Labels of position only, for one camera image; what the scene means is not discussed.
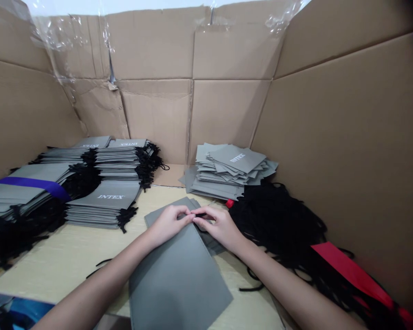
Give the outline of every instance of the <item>black drawstring cord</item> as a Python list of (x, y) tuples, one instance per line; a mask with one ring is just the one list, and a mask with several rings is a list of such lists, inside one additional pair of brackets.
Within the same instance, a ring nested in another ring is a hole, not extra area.
[[(101, 266), (103, 263), (109, 262), (111, 259), (106, 259), (101, 261), (100, 263), (98, 263), (95, 267)], [(91, 272), (89, 275), (86, 276), (86, 279), (88, 279), (89, 277), (91, 277), (94, 273), (96, 273), (97, 271), (99, 271), (101, 268), (98, 268), (97, 270)]]

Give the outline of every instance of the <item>stack of gray bags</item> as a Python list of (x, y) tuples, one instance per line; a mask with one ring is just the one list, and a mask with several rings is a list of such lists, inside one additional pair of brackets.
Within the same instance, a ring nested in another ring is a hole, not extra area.
[(140, 191), (138, 181), (103, 181), (90, 195), (68, 202), (66, 220), (69, 224), (117, 229), (136, 214), (134, 201)]
[(81, 140), (72, 148), (51, 148), (42, 153), (38, 159), (42, 164), (71, 163), (82, 164), (94, 159), (95, 152), (89, 152), (94, 148), (105, 148), (111, 142), (110, 136), (88, 137)]
[(37, 207), (52, 198), (51, 193), (42, 188), (28, 187), (29, 180), (43, 180), (63, 184), (73, 174), (69, 163), (25, 165), (8, 177), (0, 180), (0, 217), (5, 220), (13, 219), (13, 205), (19, 208), (21, 216), (29, 214)]
[(196, 166), (187, 169), (180, 181), (187, 193), (237, 200), (244, 186), (260, 185), (263, 178), (275, 173), (277, 166), (249, 148), (204, 143), (197, 146)]
[(117, 139), (110, 141), (107, 148), (98, 149), (95, 167), (101, 170), (102, 179), (139, 180), (135, 168), (140, 161), (135, 148), (144, 147), (148, 143), (146, 139)]

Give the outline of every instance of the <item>finger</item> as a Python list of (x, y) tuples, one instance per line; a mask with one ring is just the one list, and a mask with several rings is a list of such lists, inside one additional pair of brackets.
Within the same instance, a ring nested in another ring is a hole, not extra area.
[(222, 212), (219, 209), (212, 208), (211, 206), (204, 206), (200, 209), (192, 210), (191, 213), (196, 215), (200, 213), (206, 213), (207, 215), (212, 216), (214, 219), (216, 219), (216, 217), (218, 217)]
[(181, 213), (185, 213), (186, 215), (190, 214), (190, 210), (186, 205), (179, 205), (174, 207), (175, 212), (177, 212), (177, 215)]
[(194, 218), (193, 222), (202, 227), (203, 229), (205, 229), (207, 232), (209, 232), (211, 234), (211, 230), (214, 228), (214, 226), (212, 224), (210, 224), (208, 221), (206, 221), (203, 218)]
[(195, 217), (194, 214), (189, 214), (183, 217), (181, 220), (178, 220), (178, 225), (180, 226), (180, 229), (184, 228), (186, 225), (193, 222), (194, 217)]

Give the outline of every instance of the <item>black cord bundle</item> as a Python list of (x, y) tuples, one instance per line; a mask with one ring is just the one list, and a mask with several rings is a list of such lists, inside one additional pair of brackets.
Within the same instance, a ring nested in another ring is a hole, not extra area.
[(121, 209), (119, 212), (119, 215), (116, 217), (116, 220), (118, 220), (119, 228), (123, 231), (125, 234), (127, 231), (125, 230), (125, 225), (130, 222), (130, 219), (133, 218), (133, 216), (136, 214), (136, 211), (138, 208), (133, 207), (133, 204), (136, 202), (133, 202), (128, 209)]
[[(151, 155), (148, 154), (149, 149), (153, 150)], [(158, 156), (161, 149), (154, 143), (149, 142), (145, 147), (136, 147), (135, 154), (139, 158), (140, 164), (135, 168), (140, 179), (140, 186), (145, 189), (150, 188), (154, 180), (154, 171), (161, 167), (164, 171), (170, 169), (168, 165), (164, 165), (162, 158)]]
[[(244, 196), (238, 198), (229, 213), (246, 238), (265, 247), (277, 262), (315, 286), (343, 310), (355, 312), (369, 329), (406, 328), (396, 304), (389, 310), (366, 295), (310, 247), (326, 242), (327, 227), (302, 201), (292, 198), (285, 185), (262, 181), (260, 186), (246, 186)], [(352, 252), (340, 250), (354, 257)], [(259, 280), (249, 268), (248, 274)], [(241, 291), (258, 291), (263, 287), (261, 284)]]
[[(72, 199), (89, 195), (101, 183), (99, 170), (86, 165), (71, 165), (74, 172), (62, 184)], [(65, 223), (66, 204), (51, 198), (29, 214), (21, 215), (18, 206), (12, 206), (14, 220), (0, 217), (0, 268), (8, 270), (9, 263), (34, 244), (49, 238), (48, 232), (54, 232)]]

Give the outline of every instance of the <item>forearm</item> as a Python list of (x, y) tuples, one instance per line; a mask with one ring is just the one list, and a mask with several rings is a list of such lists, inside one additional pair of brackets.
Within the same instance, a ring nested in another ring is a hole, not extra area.
[(249, 240), (234, 253), (304, 330), (364, 329), (357, 321)]
[(147, 232), (140, 235), (61, 300), (33, 329), (93, 329), (135, 268), (153, 248)]

